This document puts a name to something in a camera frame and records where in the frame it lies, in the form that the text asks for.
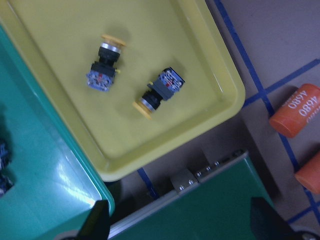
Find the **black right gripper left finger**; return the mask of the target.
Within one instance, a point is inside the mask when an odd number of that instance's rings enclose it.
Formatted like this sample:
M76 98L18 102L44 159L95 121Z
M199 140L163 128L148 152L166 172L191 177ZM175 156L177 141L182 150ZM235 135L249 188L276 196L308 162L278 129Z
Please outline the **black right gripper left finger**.
M107 240L110 233L109 202L98 200L77 234L78 240Z

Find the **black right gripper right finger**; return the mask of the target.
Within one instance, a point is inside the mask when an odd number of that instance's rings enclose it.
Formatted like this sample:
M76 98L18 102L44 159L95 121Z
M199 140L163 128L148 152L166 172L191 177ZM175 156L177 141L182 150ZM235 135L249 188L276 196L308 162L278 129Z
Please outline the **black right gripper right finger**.
M296 232L263 197L250 201L250 229L256 240L296 240Z

